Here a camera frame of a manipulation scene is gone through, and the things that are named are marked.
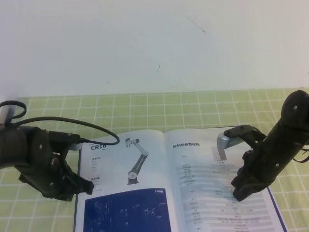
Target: green grid mat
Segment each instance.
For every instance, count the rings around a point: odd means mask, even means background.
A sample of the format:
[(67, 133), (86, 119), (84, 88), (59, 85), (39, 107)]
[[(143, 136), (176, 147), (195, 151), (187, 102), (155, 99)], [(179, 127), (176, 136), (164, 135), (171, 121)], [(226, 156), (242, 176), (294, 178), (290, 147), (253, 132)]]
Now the green grid mat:
[[(282, 103), (295, 89), (220, 92), (62, 96), (23, 99), (25, 118), (62, 116), (95, 123), (113, 132), (140, 129), (169, 131), (250, 124), (268, 133), (280, 118)], [(104, 136), (100, 131), (62, 122), (33, 123), (43, 129)], [(77, 172), (78, 153), (69, 152)], [(15, 168), (0, 170), (1, 232), (72, 232), (75, 201), (44, 198), (18, 181)], [(291, 162), (271, 185), (285, 222), (292, 232), (309, 231), (309, 168)]]

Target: robot arm illustration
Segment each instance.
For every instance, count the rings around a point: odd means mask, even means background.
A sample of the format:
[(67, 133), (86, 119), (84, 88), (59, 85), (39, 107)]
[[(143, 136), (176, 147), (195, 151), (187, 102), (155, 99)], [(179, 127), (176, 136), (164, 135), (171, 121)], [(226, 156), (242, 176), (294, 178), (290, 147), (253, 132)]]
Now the robot arm illustration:
[(131, 171), (128, 173), (128, 185), (134, 185), (138, 184), (139, 182), (137, 181), (137, 176), (140, 172), (140, 169), (145, 162), (146, 158), (149, 155), (148, 151), (145, 151), (144, 148), (141, 147), (139, 144), (140, 140), (139, 139), (133, 139), (130, 140), (129, 138), (126, 139), (126, 147), (130, 147), (131, 144), (134, 144), (134, 146), (141, 152), (139, 160), (136, 162), (134, 167), (131, 169)]

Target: white wall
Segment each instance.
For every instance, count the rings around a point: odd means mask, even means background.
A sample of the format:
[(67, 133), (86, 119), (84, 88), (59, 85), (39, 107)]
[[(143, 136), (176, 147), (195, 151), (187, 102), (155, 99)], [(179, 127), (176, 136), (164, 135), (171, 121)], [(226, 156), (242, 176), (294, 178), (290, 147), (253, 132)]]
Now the white wall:
[(0, 85), (32, 96), (309, 87), (308, 10), (308, 0), (1, 0)]

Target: tabletop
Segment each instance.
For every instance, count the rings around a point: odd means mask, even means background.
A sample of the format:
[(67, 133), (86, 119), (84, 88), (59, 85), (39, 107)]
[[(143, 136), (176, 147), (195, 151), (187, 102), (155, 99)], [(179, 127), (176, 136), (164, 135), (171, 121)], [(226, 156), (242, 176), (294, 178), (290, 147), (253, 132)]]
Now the tabletop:
[[(295, 89), (151, 93), (96, 96), (58, 96), (22, 99), (25, 118), (69, 117), (103, 126), (116, 133), (155, 129), (211, 128), (250, 124), (268, 133), (280, 119), (285, 98)], [(51, 131), (102, 137), (100, 131), (62, 122), (32, 125)], [(67, 162), (77, 172), (78, 153)], [(15, 168), (0, 170), (0, 231), (72, 232), (75, 198), (62, 202), (44, 198), (18, 181)], [(294, 161), (271, 185), (279, 209), (291, 232), (309, 231), (309, 168)]]

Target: book page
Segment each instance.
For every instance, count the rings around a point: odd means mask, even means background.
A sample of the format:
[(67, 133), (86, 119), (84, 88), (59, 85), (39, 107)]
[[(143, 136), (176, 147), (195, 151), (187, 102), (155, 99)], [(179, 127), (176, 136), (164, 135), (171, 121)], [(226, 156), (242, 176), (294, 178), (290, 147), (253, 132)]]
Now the book page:
[(265, 189), (238, 202), (230, 184), (243, 166), (245, 143), (224, 150), (220, 161), (217, 135), (228, 128), (184, 129), (165, 133), (167, 151), (175, 157), (188, 232), (283, 232)]
[(170, 179), (162, 132), (140, 130), (118, 136), (120, 143), (113, 146), (83, 144), (79, 175), (95, 188), (92, 195), (78, 195), (75, 231), (183, 231), (171, 184), (177, 180)]

